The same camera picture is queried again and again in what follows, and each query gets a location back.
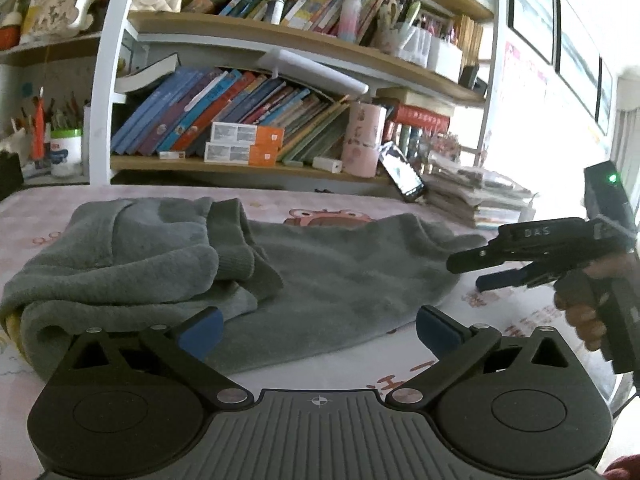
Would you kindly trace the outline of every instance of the framed picture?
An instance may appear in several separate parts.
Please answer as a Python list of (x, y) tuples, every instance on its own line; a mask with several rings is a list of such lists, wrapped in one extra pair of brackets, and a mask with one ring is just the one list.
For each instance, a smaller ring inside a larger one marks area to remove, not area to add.
[(598, 115), (596, 121), (605, 135), (609, 133), (612, 94), (613, 78), (607, 65), (605, 65), (602, 58), (600, 58), (600, 96), (598, 98)]
[(554, 0), (509, 0), (509, 27), (551, 64), (554, 55)]
[(595, 118), (600, 53), (569, 2), (558, 0), (558, 9), (560, 48), (556, 72)]

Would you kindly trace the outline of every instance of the hand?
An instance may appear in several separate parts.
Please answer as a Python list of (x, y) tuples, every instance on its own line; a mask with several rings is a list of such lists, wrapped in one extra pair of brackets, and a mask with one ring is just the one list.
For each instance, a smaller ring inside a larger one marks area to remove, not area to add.
[[(640, 263), (635, 254), (612, 254), (593, 262), (584, 272), (594, 279), (626, 278), (637, 296), (640, 296)], [(562, 298), (557, 293), (554, 303), (564, 310), (566, 322), (575, 327), (578, 337), (584, 341), (587, 350), (595, 352), (602, 345), (607, 329), (598, 319), (594, 308), (574, 303), (571, 298)]]

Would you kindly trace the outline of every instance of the cartoon eye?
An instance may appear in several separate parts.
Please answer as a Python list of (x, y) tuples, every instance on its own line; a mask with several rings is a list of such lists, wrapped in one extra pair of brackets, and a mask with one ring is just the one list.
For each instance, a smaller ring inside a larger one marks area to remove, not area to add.
[(292, 209), (289, 211), (289, 214), (293, 216), (293, 218), (306, 218), (309, 216), (313, 216), (313, 211), (308, 211), (306, 209)]
[(363, 218), (366, 216), (364, 213), (358, 213), (357, 211), (350, 211), (348, 209), (342, 209), (340, 213), (354, 218)]

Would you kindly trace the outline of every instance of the green lid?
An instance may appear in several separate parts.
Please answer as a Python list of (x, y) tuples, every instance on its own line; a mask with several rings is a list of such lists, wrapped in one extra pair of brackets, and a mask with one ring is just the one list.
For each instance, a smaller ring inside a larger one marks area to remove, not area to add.
[(82, 128), (76, 128), (75, 130), (53, 130), (51, 133), (52, 139), (70, 139), (71, 137), (82, 137)]

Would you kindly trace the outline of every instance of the phone screen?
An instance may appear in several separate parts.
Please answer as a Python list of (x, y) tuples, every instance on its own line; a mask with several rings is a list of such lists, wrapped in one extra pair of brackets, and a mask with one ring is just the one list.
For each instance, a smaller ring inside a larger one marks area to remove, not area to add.
[(380, 162), (402, 196), (408, 200), (420, 196), (424, 182), (394, 143), (388, 142), (380, 148)]

